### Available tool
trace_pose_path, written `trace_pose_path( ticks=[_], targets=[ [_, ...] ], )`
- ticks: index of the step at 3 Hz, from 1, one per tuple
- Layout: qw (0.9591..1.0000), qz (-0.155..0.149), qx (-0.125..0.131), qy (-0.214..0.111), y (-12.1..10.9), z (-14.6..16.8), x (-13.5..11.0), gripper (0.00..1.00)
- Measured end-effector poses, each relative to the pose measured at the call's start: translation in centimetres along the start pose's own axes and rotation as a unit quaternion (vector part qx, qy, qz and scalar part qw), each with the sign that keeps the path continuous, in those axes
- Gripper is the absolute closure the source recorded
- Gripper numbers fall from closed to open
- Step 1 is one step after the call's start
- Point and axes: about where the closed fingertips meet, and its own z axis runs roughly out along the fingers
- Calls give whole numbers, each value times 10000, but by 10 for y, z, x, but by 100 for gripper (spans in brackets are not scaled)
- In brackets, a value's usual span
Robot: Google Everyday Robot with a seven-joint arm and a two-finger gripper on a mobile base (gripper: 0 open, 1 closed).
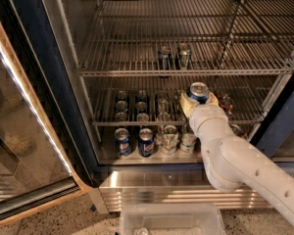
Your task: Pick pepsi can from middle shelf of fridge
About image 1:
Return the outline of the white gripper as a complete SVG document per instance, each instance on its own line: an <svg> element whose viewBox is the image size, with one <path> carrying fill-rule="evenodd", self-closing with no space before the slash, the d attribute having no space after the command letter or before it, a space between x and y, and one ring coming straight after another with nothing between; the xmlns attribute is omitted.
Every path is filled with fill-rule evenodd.
<svg viewBox="0 0 294 235"><path fill-rule="evenodd" d="M213 92L209 93L207 103L209 105L199 105L198 101L188 97L185 92L180 95L180 106L202 144L233 134L228 118L223 109L218 107L219 100Z"/></svg>

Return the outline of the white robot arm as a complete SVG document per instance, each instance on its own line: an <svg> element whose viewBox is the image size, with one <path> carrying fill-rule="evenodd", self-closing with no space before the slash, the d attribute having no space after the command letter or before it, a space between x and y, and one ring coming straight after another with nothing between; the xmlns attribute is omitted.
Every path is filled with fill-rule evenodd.
<svg viewBox="0 0 294 235"><path fill-rule="evenodd" d="M180 105L200 139L204 168L214 188L228 193L246 184L294 227L294 178L233 133L215 95L201 105L182 93Z"/></svg>

